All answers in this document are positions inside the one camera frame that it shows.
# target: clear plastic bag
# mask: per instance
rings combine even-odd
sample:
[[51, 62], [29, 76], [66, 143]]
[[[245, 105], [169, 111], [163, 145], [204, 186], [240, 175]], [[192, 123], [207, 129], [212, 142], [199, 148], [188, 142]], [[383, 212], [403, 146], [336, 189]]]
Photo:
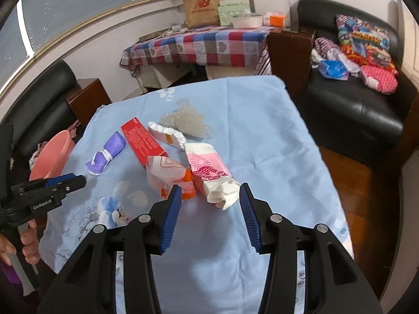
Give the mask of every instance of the clear plastic bag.
[[166, 127], [176, 128], [183, 134], [208, 138], [211, 136], [211, 127], [205, 124], [205, 116], [200, 114], [187, 99], [177, 102], [178, 110], [168, 113], [160, 118], [160, 124]]

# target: table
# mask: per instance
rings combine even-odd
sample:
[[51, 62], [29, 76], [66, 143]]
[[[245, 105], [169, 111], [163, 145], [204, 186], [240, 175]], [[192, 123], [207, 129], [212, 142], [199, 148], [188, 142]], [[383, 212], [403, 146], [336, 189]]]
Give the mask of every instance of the table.
[[[85, 175], [87, 185], [48, 213], [40, 253], [53, 270], [62, 268], [94, 225], [110, 225], [104, 204], [131, 219], [159, 200], [129, 145], [98, 177], [89, 175], [84, 164], [125, 122], [133, 117], [143, 124], [158, 122], [185, 97], [213, 129], [205, 142], [213, 145], [238, 181], [249, 183], [256, 198], [268, 201], [273, 212], [294, 224], [328, 225], [353, 254], [337, 191], [284, 83], [275, 76], [249, 76], [171, 87], [101, 107], [63, 170]], [[184, 152], [162, 147], [187, 166]], [[171, 247], [163, 256], [152, 256], [162, 313], [257, 313], [268, 263], [269, 256], [258, 255], [250, 245], [238, 202], [221, 211], [201, 196], [188, 200], [180, 209]], [[304, 257], [299, 254], [297, 313], [304, 306], [304, 271]], [[122, 274], [119, 255], [120, 313], [124, 312]]]
[[84, 127], [99, 107], [112, 103], [98, 78], [78, 79], [65, 98]]
[[120, 65], [137, 66], [186, 62], [226, 67], [255, 68], [266, 36], [275, 27], [235, 29], [209, 26], [187, 33], [136, 43], [124, 50]]

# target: plastic packaging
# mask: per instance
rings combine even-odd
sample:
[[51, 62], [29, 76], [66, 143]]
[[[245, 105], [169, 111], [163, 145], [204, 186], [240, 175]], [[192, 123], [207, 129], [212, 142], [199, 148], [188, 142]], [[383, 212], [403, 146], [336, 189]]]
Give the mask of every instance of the plastic packaging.
[[349, 72], [340, 61], [323, 60], [318, 66], [321, 75], [327, 79], [348, 80]]
[[165, 127], [175, 128], [183, 134], [208, 138], [211, 136], [211, 127], [205, 124], [205, 116], [198, 113], [187, 99], [177, 102], [178, 110], [168, 113], [160, 118], [160, 124]]
[[190, 169], [169, 157], [148, 156], [147, 183], [160, 193], [162, 199], [169, 196], [174, 184], [182, 188], [182, 200], [195, 197], [196, 189]]
[[280, 13], [268, 12], [263, 16], [264, 26], [284, 27], [285, 15]]
[[231, 176], [212, 145], [186, 143], [185, 151], [195, 186], [207, 197], [207, 202], [223, 210], [231, 207], [239, 198], [240, 183]]
[[260, 14], [235, 15], [231, 18], [234, 28], [258, 28], [263, 25], [263, 16]]

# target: colorful pillow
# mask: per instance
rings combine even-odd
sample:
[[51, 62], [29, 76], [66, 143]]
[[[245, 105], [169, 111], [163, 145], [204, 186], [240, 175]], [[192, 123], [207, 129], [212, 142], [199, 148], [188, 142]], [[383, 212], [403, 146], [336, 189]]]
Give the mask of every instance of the colorful pillow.
[[388, 52], [389, 38], [386, 30], [343, 14], [336, 15], [336, 25], [342, 52], [349, 60], [359, 66], [377, 66], [394, 75], [398, 74]]

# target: finger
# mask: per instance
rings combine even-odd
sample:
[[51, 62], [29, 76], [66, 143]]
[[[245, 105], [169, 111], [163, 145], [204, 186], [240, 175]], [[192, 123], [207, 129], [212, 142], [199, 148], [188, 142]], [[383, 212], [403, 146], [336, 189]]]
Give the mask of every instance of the finger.
[[7, 255], [7, 253], [0, 253], [0, 260], [2, 260], [9, 267], [12, 266], [12, 262], [10, 261], [9, 255]]
[[35, 229], [35, 228], [36, 228], [36, 221], [35, 221], [35, 219], [31, 219], [31, 220], [28, 222], [28, 224], [29, 224], [29, 226], [30, 226], [31, 228], [33, 228], [33, 229]]
[[22, 235], [20, 236], [20, 240], [24, 245], [31, 244], [32, 242], [36, 242], [38, 239], [36, 238], [36, 229], [28, 228]]
[[25, 257], [26, 262], [31, 265], [36, 265], [39, 262], [39, 253]]
[[35, 255], [38, 252], [38, 242], [24, 246], [22, 252], [25, 256]]
[[0, 234], [0, 251], [6, 251], [7, 245], [12, 245], [10, 241], [4, 236]]
[[15, 248], [15, 246], [14, 246], [13, 244], [11, 244], [10, 242], [8, 242], [8, 243], [6, 244], [6, 249], [5, 249], [5, 252], [6, 252], [7, 254], [12, 254], [12, 255], [14, 255], [14, 254], [16, 254], [16, 248]]

